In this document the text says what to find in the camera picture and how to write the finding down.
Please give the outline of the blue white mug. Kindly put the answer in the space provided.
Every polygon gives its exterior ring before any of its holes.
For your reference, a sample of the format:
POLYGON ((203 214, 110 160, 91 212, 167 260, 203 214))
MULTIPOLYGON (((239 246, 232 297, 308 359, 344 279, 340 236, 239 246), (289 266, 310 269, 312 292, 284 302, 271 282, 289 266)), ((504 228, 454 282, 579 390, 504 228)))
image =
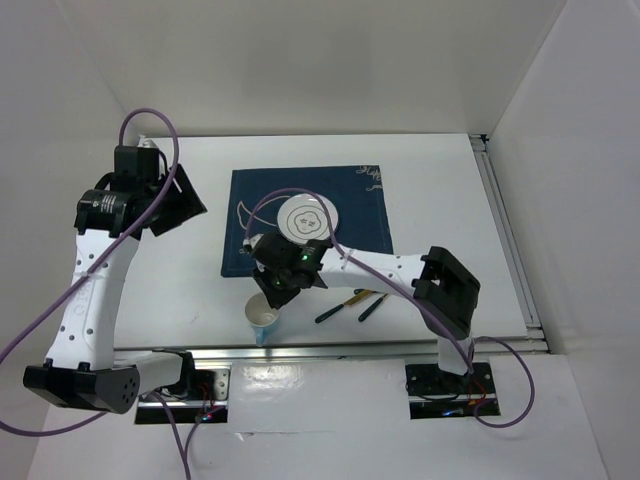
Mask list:
POLYGON ((279 311, 269 305, 264 294, 259 293, 247 300, 244 313, 254 332, 255 344, 263 347, 269 335, 279 326, 279 311))

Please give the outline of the white plate green rim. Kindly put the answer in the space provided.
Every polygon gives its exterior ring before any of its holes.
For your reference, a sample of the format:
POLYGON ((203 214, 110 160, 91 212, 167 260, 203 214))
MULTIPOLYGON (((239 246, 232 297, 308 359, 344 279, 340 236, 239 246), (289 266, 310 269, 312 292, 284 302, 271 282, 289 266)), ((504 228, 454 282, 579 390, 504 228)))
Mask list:
POLYGON ((277 213, 280 233, 289 241, 304 245, 309 240, 330 238, 329 225, 339 226, 339 213, 335 205, 320 195, 320 202, 312 195, 298 194, 284 201, 277 213))

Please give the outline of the gold knife green handle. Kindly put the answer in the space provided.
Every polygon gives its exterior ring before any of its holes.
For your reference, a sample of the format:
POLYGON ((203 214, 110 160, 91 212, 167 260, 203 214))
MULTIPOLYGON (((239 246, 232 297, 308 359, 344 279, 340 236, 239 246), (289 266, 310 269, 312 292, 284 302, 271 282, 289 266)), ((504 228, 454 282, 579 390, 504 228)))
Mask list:
POLYGON ((320 324, 326 320, 328 320, 331 316, 335 315, 336 313, 338 313, 339 311, 341 311, 342 309, 346 308, 346 307, 350 307, 353 306, 357 303, 359 303, 361 300, 365 299, 366 297, 370 296, 372 294, 371 290, 365 290, 365 289, 358 289, 354 291, 354 294, 351 298, 345 300, 344 302, 336 305, 335 307, 331 308, 330 310, 327 310, 326 312, 322 313, 321 315, 319 315, 318 317, 315 318, 314 322, 316 324, 320 324))

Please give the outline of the blue fish placemat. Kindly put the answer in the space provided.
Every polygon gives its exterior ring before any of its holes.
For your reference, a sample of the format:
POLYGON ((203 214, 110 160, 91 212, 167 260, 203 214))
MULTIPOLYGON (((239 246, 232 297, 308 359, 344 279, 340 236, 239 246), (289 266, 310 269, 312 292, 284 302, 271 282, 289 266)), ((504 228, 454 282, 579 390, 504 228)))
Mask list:
POLYGON ((221 275, 249 277, 254 262, 243 250, 245 233, 276 231, 277 213, 302 188, 329 199, 339 213, 334 229, 343 244, 391 253, 382 175, 377 165, 245 169, 232 172, 221 275))

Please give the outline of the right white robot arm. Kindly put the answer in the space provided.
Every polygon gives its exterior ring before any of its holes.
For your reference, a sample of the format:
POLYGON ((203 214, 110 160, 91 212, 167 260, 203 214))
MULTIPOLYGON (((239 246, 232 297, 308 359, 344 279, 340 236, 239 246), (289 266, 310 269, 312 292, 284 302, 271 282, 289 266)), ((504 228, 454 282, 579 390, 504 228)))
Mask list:
POLYGON ((253 279, 276 310, 313 288, 361 288, 407 300, 438 337, 440 387, 457 392, 469 383, 474 372, 471 321, 480 282, 448 250, 433 247, 422 255, 383 254, 329 239, 302 246, 278 232, 246 238, 243 247, 255 262, 253 279))

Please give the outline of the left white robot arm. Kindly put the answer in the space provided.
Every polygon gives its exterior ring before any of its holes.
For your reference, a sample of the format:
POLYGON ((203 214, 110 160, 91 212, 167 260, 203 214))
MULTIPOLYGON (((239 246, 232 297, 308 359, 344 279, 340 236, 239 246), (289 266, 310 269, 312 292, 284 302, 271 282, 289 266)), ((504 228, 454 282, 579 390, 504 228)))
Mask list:
POLYGON ((116 352, 115 327, 126 276, 145 229, 160 236, 204 213, 184 169, 146 141, 118 146, 114 169, 77 203, 74 281, 53 344, 40 366, 29 366, 24 386, 61 407, 124 414, 137 397, 164 389, 176 399, 196 390, 190 353, 157 348, 116 352))

